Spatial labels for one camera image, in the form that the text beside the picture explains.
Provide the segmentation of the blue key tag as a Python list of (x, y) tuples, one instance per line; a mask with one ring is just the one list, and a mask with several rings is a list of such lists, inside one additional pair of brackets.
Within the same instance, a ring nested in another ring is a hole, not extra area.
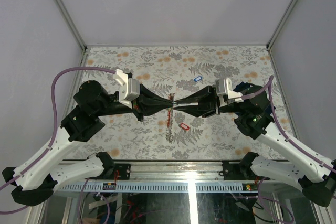
[(202, 80), (202, 78), (203, 78), (203, 77), (201, 77), (201, 76), (198, 76), (198, 77), (196, 77), (196, 78), (194, 79), (194, 81), (195, 81), (195, 82), (199, 82), (199, 81), (201, 81), (201, 80)]

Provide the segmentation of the dark blue cloth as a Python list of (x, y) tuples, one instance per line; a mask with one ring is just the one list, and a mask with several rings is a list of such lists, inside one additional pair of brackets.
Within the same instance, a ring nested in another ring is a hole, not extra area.
[(265, 109), (265, 113), (269, 114), (270, 116), (274, 116), (273, 111), (275, 110), (275, 107), (273, 105), (268, 105)]

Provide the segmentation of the metal key holder red handle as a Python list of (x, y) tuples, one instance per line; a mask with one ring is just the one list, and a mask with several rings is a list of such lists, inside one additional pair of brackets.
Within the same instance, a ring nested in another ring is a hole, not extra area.
[(173, 108), (167, 109), (167, 125), (166, 125), (166, 140), (172, 144), (172, 121), (173, 121)]

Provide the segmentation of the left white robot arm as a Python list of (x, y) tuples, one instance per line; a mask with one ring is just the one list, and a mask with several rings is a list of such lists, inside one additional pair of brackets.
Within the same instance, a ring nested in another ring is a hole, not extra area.
[(99, 151), (85, 161), (60, 167), (59, 163), (83, 147), (104, 126), (102, 116), (133, 113), (138, 121), (164, 109), (173, 102), (138, 84), (139, 96), (127, 107), (118, 101), (119, 93), (109, 94), (97, 81), (83, 83), (75, 94), (76, 107), (62, 120), (53, 144), (45, 144), (31, 159), (18, 167), (7, 167), (2, 175), (15, 188), (14, 202), (36, 206), (65, 185), (85, 178), (109, 179), (115, 175), (115, 163), (107, 152)]

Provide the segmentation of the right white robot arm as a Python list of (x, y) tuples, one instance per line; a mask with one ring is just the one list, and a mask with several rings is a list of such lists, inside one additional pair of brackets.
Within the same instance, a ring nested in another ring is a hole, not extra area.
[(241, 82), (235, 88), (217, 80), (196, 93), (176, 101), (175, 110), (194, 117), (235, 113), (238, 130), (284, 157), (288, 163), (271, 161), (249, 152), (240, 162), (245, 179), (255, 175), (290, 185), (313, 203), (327, 207), (335, 196), (335, 161), (327, 158), (283, 130), (266, 87)]

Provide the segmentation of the aluminium front rail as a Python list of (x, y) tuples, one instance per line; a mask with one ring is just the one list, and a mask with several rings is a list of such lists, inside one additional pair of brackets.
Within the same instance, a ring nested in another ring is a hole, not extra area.
[(121, 166), (121, 180), (129, 182), (185, 182), (195, 179), (198, 182), (245, 182), (257, 181), (252, 173), (242, 173), (246, 179), (227, 180), (219, 175), (222, 171), (222, 161), (136, 161), (116, 160)]

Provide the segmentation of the red key tag with key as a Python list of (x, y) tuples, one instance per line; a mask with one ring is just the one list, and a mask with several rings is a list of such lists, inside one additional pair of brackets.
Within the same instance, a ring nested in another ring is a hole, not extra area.
[(185, 131), (188, 131), (190, 129), (190, 127), (186, 125), (185, 123), (180, 123), (179, 127)]

